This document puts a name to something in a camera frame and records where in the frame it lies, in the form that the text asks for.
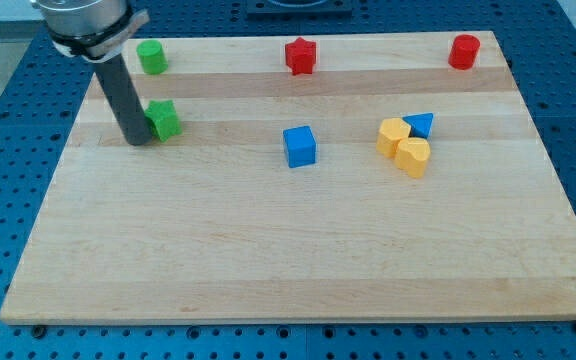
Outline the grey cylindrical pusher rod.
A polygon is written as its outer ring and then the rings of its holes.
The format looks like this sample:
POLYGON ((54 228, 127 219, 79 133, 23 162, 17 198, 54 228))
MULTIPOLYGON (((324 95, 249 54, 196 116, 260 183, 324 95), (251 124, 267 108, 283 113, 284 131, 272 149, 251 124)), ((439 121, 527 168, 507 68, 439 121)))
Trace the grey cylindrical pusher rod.
POLYGON ((153 135, 123 56, 96 63, 94 71, 126 142, 149 143, 153 135))

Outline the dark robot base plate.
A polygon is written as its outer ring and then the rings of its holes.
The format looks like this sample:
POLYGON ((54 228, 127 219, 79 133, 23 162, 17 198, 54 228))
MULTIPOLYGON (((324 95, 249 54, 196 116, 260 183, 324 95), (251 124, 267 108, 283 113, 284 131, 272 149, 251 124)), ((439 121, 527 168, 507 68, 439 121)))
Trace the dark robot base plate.
POLYGON ((245 0, 249 16, 270 15, 348 15, 352 0, 245 0))

